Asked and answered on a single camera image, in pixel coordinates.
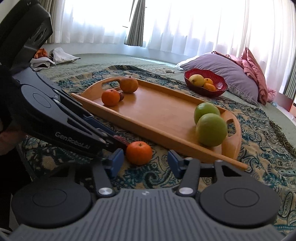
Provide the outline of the red date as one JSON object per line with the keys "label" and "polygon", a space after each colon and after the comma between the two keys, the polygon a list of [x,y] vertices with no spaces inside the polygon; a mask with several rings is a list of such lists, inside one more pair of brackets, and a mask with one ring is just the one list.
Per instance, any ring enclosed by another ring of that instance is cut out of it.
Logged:
{"label": "red date", "polygon": [[119,93],[119,96],[120,96],[119,101],[122,101],[124,99],[124,97],[125,97],[124,93],[122,91],[119,91],[118,93]]}
{"label": "red date", "polygon": [[114,137],[116,140],[118,140],[118,141],[124,143],[126,146],[129,145],[129,142],[128,142],[124,137],[121,137],[121,136],[118,136],[118,135],[114,135],[113,137]]}

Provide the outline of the small tangerine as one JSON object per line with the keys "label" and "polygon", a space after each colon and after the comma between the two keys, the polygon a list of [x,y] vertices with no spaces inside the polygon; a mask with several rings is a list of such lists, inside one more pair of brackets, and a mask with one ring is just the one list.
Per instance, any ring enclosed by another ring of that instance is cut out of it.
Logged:
{"label": "small tangerine", "polygon": [[132,142],[126,148],[126,158],[134,165],[147,164],[152,158],[152,148],[142,141]]}

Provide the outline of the bright orange mandarin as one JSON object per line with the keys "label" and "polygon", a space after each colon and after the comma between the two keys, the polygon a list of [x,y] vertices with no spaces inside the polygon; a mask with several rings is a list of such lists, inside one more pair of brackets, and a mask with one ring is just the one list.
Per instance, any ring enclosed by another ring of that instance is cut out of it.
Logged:
{"label": "bright orange mandarin", "polygon": [[114,89],[108,89],[102,93],[101,101],[106,106],[115,106],[120,101],[120,94]]}

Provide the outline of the green apple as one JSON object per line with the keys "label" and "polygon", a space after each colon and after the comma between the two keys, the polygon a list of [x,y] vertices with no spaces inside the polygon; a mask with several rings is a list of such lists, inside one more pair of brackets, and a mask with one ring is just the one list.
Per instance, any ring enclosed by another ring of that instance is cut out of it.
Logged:
{"label": "green apple", "polygon": [[226,121],[214,113],[201,116],[196,125],[197,141],[207,147],[216,147],[222,144],[227,133]]}
{"label": "green apple", "polygon": [[197,122],[199,121],[199,119],[208,113],[214,113],[217,115],[220,115],[220,111],[219,109],[213,105],[212,103],[208,103],[208,102],[203,102],[201,104],[199,104],[194,111],[194,122],[195,124],[197,124]]}

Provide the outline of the large dull brown orange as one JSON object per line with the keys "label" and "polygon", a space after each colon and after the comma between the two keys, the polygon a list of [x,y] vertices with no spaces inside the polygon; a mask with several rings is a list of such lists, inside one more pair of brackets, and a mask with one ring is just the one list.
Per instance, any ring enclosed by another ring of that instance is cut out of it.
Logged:
{"label": "large dull brown orange", "polygon": [[119,86],[124,93],[134,93],[138,89],[138,81],[133,77],[124,77],[119,81]]}

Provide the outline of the white plastic bag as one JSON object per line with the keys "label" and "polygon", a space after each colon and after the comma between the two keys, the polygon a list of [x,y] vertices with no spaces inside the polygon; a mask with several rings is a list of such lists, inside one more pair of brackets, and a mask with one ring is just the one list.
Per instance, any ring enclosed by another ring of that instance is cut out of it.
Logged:
{"label": "white plastic bag", "polygon": [[56,65],[72,63],[80,59],[79,57],[66,53],[61,47],[54,48],[53,50],[51,50],[49,56]]}

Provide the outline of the front orange in bowl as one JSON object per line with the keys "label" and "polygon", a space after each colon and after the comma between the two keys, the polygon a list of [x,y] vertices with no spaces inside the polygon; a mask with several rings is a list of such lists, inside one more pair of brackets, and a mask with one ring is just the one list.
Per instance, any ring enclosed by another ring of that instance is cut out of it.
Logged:
{"label": "front orange in bowl", "polygon": [[206,90],[212,91],[212,92],[216,91],[216,87],[213,84],[210,84],[210,83],[205,83],[203,85],[203,88],[206,89]]}

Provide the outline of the red fruit bowl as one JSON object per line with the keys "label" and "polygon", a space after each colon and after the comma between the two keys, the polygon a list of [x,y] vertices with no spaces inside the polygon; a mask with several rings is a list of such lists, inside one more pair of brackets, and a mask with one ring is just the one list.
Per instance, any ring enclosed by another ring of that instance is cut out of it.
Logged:
{"label": "red fruit bowl", "polygon": [[187,70],[185,71],[184,79],[190,90],[205,97],[219,97],[228,88],[224,78],[210,70],[198,68]]}

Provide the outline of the green curtain left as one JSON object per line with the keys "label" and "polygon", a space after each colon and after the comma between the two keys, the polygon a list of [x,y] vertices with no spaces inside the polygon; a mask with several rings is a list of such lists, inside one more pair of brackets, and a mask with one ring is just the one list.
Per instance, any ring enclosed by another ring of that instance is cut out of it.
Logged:
{"label": "green curtain left", "polygon": [[142,47],[144,37],[145,0],[132,2],[125,45]]}

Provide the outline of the green curtain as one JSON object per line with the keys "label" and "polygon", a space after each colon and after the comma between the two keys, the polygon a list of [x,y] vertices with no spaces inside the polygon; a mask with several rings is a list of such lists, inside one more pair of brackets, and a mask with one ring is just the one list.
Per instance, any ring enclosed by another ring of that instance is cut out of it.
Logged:
{"label": "green curtain", "polygon": [[284,95],[294,101],[296,93],[296,58],[294,58],[293,65],[290,71],[290,75],[285,85]]}
{"label": "green curtain", "polygon": [[125,45],[142,47],[144,37],[145,0],[132,2]]}

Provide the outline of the blue paisley patterned throw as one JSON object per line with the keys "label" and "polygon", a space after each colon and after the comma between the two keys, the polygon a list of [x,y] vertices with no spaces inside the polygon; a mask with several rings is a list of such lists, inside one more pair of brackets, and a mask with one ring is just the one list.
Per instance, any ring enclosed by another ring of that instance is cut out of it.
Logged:
{"label": "blue paisley patterned throw", "polygon": [[[107,77],[132,75],[185,94],[193,92],[173,75],[159,74],[132,65],[94,67],[88,71],[62,69],[45,70],[43,74],[67,93],[82,93],[87,87]],[[234,113],[242,130],[242,146],[238,160],[245,163],[247,172],[256,180],[270,186],[281,199],[275,228],[287,235],[295,228],[295,125],[286,117],[272,121],[268,107],[256,108],[236,101],[233,97],[212,100]],[[286,138],[285,132],[291,133]],[[112,180],[116,190],[121,188],[152,189],[177,187],[177,180],[169,169],[165,148],[151,143],[152,160],[141,167],[124,163]],[[67,162],[85,164],[88,158],[50,145],[37,138],[27,138],[20,145],[25,166],[33,179],[42,177]]]}

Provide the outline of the purple pillow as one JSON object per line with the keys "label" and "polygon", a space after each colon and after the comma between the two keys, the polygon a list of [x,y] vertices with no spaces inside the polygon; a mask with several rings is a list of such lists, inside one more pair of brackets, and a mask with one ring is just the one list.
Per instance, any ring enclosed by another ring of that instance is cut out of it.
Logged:
{"label": "purple pillow", "polygon": [[179,67],[183,70],[193,68],[210,70],[224,78],[228,85],[228,92],[250,104],[258,105],[258,87],[255,81],[249,78],[243,69],[228,57],[206,53],[189,62],[181,62]]}

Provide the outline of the pink blanket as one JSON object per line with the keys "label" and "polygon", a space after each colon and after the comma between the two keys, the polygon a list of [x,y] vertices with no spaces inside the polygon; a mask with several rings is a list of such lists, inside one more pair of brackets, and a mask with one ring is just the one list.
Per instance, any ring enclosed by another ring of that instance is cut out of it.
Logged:
{"label": "pink blanket", "polygon": [[212,51],[211,53],[229,59],[243,69],[244,73],[256,83],[258,87],[258,100],[260,103],[266,105],[267,102],[272,103],[275,100],[277,92],[276,90],[267,87],[262,68],[249,48],[245,47],[239,58],[229,54],[224,55],[217,51]]}

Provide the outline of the white sheer curtain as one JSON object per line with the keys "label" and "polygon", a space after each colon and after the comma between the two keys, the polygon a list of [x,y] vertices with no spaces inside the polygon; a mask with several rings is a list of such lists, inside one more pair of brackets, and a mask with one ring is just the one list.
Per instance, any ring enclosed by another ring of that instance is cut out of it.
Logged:
{"label": "white sheer curtain", "polygon": [[292,1],[145,1],[142,47],[125,45],[133,1],[42,1],[56,45],[70,53],[109,53],[178,63],[249,48],[267,86],[283,91],[295,57]]}

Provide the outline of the green curtain right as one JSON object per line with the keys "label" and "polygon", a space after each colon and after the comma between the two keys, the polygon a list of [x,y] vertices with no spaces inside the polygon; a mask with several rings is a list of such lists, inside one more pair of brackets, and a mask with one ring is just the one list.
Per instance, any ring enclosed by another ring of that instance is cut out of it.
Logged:
{"label": "green curtain right", "polygon": [[294,58],[293,65],[290,71],[290,75],[285,85],[284,95],[294,101],[296,93],[296,58]]}

